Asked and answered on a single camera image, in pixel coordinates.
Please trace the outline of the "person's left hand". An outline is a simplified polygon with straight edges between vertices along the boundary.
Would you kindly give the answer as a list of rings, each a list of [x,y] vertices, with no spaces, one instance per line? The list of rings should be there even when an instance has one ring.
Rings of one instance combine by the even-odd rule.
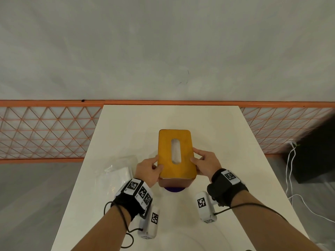
[[[156,155],[153,158],[144,159],[142,162],[138,163],[135,169],[134,178],[144,181],[149,188],[153,187],[161,173],[154,173],[152,165],[158,161],[159,156]]]

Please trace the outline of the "person's right hand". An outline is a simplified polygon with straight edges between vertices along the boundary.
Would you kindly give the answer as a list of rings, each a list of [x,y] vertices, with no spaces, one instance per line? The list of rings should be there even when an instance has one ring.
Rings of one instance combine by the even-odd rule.
[[[217,159],[214,152],[204,151],[193,147],[193,152],[203,157],[203,167],[196,168],[198,175],[208,177],[209,181],[212,182],[213,175],[222,168],[219,160]]]

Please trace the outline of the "wooden tissue box cover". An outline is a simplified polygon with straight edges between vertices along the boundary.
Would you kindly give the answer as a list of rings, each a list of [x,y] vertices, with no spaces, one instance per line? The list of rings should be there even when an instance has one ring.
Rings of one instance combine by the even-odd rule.
[[[180,143],[181,162],[173,163],[172,140]],[[189,130],[162,129],[158,135],[158,165],[164,169],[160,173],[158,184],[165,189],[185,189],[191,185],[197,176],[195,164],[190,161],[194,156],[191,132]]]

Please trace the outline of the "person's left forearm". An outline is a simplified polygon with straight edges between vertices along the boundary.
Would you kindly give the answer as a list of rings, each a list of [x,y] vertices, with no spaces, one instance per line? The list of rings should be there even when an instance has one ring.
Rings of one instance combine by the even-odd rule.
[[[91,228],[79,223],[83,230],[61,223],[51,251],[120,251],[131,216],[124,207],[111,209]]]

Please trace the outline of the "person's right forearm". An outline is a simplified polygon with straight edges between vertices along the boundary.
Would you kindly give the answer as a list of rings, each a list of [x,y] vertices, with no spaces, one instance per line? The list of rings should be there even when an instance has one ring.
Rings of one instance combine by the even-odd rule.
[[[233,213],[256,251],[321,251],[286,220],[264,207],[241,206]]]

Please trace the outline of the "clear plastic tissue packet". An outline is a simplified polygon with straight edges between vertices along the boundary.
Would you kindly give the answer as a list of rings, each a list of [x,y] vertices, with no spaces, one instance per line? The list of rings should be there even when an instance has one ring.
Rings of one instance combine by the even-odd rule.
[[[119,189],[133,177],[133,169],[138,163],[136,156],[115,158],[103,175],[103,189],[108,197],[114,198]]]

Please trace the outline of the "orange mesh fence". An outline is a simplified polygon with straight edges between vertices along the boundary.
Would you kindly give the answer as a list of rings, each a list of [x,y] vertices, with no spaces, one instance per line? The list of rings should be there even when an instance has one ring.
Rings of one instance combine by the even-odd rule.
[[[335,112],[335,102],[0,100],[0,163],[82,162],[105,105],[238,106],[267,156]]]

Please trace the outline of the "black box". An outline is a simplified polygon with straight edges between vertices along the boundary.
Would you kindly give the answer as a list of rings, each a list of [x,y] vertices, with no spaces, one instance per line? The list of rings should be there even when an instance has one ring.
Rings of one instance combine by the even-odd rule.
[[[327,122],[297,142],[292,174],[299,184],[335,171],[335,122]]]

